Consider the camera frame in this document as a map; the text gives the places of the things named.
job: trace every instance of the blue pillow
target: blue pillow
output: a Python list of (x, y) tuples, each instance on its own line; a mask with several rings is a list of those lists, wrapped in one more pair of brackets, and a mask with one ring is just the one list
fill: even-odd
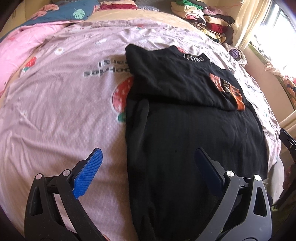
[(49, 11), (43, 16), (26, 21), (21, 26), (65, 20), (86, 20), (92, 14), (96, 5), (99, 5), (98, 0), (72, 1), (60, 5), (59, 10)]

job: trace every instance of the silver screw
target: silver screw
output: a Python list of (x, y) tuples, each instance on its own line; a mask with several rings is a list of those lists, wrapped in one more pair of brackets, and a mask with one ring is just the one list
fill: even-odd
[(227, 174), (227, 176), (234, 177), (233, 171), (227, 171), (226, 174)]
[(69, 176), (70, 173), (71, 173), (70, 170), (64, 170), (64, 171), (63, 171), (63, 176)]
[(35, 179), (36, 179), (36, 180), (39, 180), (41, 177), (42, 177), (42, 174), (39, 173), (39, 174), (37, 174), (37, 175), (35, 176)]
[(260, 177), (259, 175), (255, 175), (254, 178), (255, 178), (255, 180), (257, 180), (257, 181), (260, 181), (260, 180), (261, 180), (261, 177)]

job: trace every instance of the monstera leaf print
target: monstera leaf print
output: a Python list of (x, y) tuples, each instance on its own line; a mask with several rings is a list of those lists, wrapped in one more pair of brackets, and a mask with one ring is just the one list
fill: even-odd
[(85, 12), (82, 9), (78, 9), (78, 10), (75, 9), (75, 12), (73, 13), (74, 18), (76, 19), (83, 19), (84, 15), (85, 15)]

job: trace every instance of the dark blue gripper pad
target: dark blue gripper pad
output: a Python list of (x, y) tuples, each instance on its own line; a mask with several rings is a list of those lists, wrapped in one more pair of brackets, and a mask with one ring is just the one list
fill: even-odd
[(78, 199), (80, 196), (83, 196), (91, 181), (93, 180), (96, 172), (101, 166), (103, 161), (103, 153), (101, 149), (97, 149), (96, 152), (89, 158), (85, 166), (78, 173), (74, 179), (73, 194)]

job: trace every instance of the red cloth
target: red cloth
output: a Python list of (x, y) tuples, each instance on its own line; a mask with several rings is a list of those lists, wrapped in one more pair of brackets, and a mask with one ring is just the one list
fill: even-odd
[(207, 27), (216, 32), (216, 33), (220, 33), (220, 34), (223, 34), (227, 31), (227, 27), (226, 26), (222, 26), (222, 25), (219, 25), (219, 24), (215, 24), (215, 23), (207, 23)]
[(100, 10), (107, 10), (107, 9), (138, 9), (136, 5), (133, 4), (102, 4), (100, 6)]

